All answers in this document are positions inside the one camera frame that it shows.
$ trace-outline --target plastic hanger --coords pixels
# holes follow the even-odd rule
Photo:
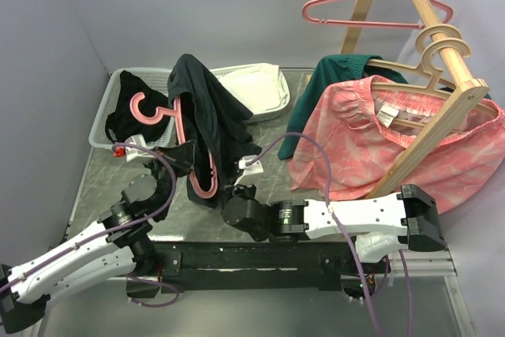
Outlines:
[[[174,99],[174,109],[171,110],[165,107],[156,107],[156,112],[154,116],[148,117],[143,115],[139,110],[139,103],[144,100],[145,94],[143,92],[138,92],[135,94],[129,102],[129,109],[132,112],[134,118],[137,121],[141,122],[145,125],[154,125],[161,122],[162,118],[168,116],[171,118],[175,118],[175,130],[177,132],[177,137],[180,144],[184,144],[186,142],[184,129],[182,127],[182,114],[181,114],[181,99],[177,96]],[[201,197],[202,199],[210,199],[213,197],[218,190],[218,176],[215,169],[215,161],[212,158],[212,154],[208,153],[208,158],[211,166],[211,188],[207,191],[203,190],[198,182],[198,178],[196,177],[195,172],[193,171],[189,174],[189,180],[191,181],[191,185],[195,190],[195,193]]]
[[[315,24],[331,24],[331,25],[341,25],[345,27],[359,27],[359,28],[402,28],[402,29],[422,29],[424,25],[421,24],[407,24],[407,23],[387,23],[387,22],[376,22],[376,21],[350,21],[350,20],[336,20],[336,19],[316,19],[314,17],[309,16],[309,9],[314,6],[318,6],[321,4],[338,2],[340,0],[311,0],[310,2],[305,3],[303,9],[301,10],[301,14],[303,17]],[[454,10],[444,4],[439,2],[438,0],[429,0],[433,6],[438,9],[443,10],[446,13],[444,23],[447,23],[453,16]]]
[[[424,40],[426,37],[434,33],[445,33],[450,36],[450,38],[435,41],[429,44],[427,47],[424,46]],[[397,62],[382,61],[379,59],[370,59],[367,65],[383,67],[386,69],[393,69],[399,71],[406,71],[409,73],[414,73],[421,75],[423,77],[430,78],[428,85],[426,86],[416,86],[411,84],[400,84],[400,83],[384,83],[384,82],[372,82],[372,89],[374,90],[390,90],[390,91],[402,91],[402,92],[414,92],[436,96],[443,99],[448,99],[451,96],[450,92],[439,90],[436,88],[438,83],[444,84],[450,88],[456,88],[455,84],[442,78],[443,69],[435,67],[432,64],[433,55],[446,47],[453,47],[458,49],[463,57],[469,57],[471,54],[468,44],[460,39],[461,33],[459,30],[452,25],[439,24],[430,28],[426,28],[422,31],[416,39],[417,51],[422,52],[421,62],[418,66],[408,66]],[[482,103],[475,106],[476,110],[484,112],[496,117],[498,112],[488,107]],[[415,129],[422,129],[425,124],[420,122],[412,122],[409,120],[394,119],[392,124],[409,126]],[[463,131],[453,130],[453,133],[464,133]]]

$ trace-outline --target plastic basket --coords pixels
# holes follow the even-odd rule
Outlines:
[[[229,73],[232,73],[233,71],[239,69],[245,69],[251,66],[254,65],[224,67],[221,69],[213,69],[211,70],[211,72],[216,77],[220,78]],[[164,95],[167,95],[166,83],[171,73],[171,70],[169,69],[130,67],[114,71],[114,73],[109,79],[109,84],[107,85],[105,94],[103,94],[102,102],[100,103],[100,107],[96,114],[95,121],[93,122],[92,130],[89,133],[88,138],[89,143],[91,146],[95,148],[104,148],[108,150],[112,149],[112,143],[105,135],[105,121],[107,120],[107,116],[116,110],[116,103],[118,102],[119,90],[121,88],[119,75],[123,70],[130,71],[131,74],[136,75],[140,79],[142,79],[146,83],[146,85],[149,86],[150,88],[159,91]],[[277,118],[281,114],[282,110],[290,102],[290,90],[287,87],[286,78],[284,77],[284,74],[282,74],[281,70],[279,70],[279,83],[282,88],[282,91],[284,92],[279,107],[274,110],[268,110],[261,114],[254,114],[246,122],[247,124],[272,120],[274,118]],[[172,136],[173,128],[174,128],[174,120],[171,118],[163,135],[157,141],[148,142],[148,147],[154,148],[155,146],[167,146],[170,142],[170,137]]]

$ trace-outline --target white tag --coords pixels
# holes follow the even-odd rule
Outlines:
[[[379,113],[377,114],[377,120],[384,125],[384,126],[389,126],[393,122],[393,119],[398,116],[399,110],[396,110],[393,107],[389,107],[386,105],[383,105],[382,108],[380,108]]]

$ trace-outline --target gray table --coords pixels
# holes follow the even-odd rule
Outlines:
[[[286,125],[297,98],[303,93],[307,75],[311,72],[283,70],[290,88],[290,103],[282,115],[269,122],[248,125],[254,142],[265,146],[277,136],[286,132]],[[290,176],[286,162],[277,158],[279,142],[271,153],[263,159],[264,176],[258,185],[256,198],[262,203],[288,199],[320,199],[316,190],[290,191]],[[97,219],[114,202],[118,201],[121,191],[138,174],[148,172],[140,164],[127,163],[124,159],[114,158],[110,151],[95,149],[89,163],[80,193],[80,199],[69,228],[69,236]],[[155,241],[195,241],[195,242],[246,242],[252,241],[248,234],[227,226],[219,214],[219,209],[211,209],[188,200],[186,179],[180,178],[177,191],[170,206],[168,217],[161,223],[154,223],[150,237]]]
[[[270,122],[249,125],[254,141],[265,146],[286,131],[293,106],[306,86],[307,73],[283,70],[291,101],[282,115]],[[290,191],[286,162],[277,159],[280,144],[262,162],[265,175],[256,198],[264,203],[285,199],[320,199],[316,190]],[[95,149],[88,166],[69,228],[72,237],[119,200],[131,178],[147,172],[135,163],[115,159]],[[166,220],[155,223],[150,233],[156,241],[249,242],[248,234],[227,226],[218,209],[194,204],[187,199],[185,178],[178,180],[175,198]],[[332,240],[342,240],[335,235]],[[458,325],[443,278],[413,280],[414,336],[456,337]],[[155,302],[171,295],[159,295]],[[385,335],[406,332],[406,287],[402,279],[375,298]],[[201,336],[247,337],[354,337],[374,335],[365,307],[350,304],[342,293],[316,289],[190,291],[167,309],[138,309],[125,300],[125,285],[112,279],[90,288],[50,312],[43,335],[107,337]]]

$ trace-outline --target wooden rack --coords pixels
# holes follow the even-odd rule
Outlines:
[[[441,21],[429,0],[411,0],[416,7],[423,25],[433,27]],[[372,5],[372,0],[357,0],[351,20],[364,21]],[[362,28],[348,28],[342,45],[341,54],[352,54]],[[434,33],[433,41],[450,38],[446,33]],[[456,89],[432,120],[420,131],[417,138],[396,159],[384,177],[376,184],[367,198],[381,197],[394,191],[405,177],[451,132],[452,129],[481,101],[488,93],[488,86],[482,79],[473,78],[466,67],[461,53],[453,47],[439,51],[451,75]]]

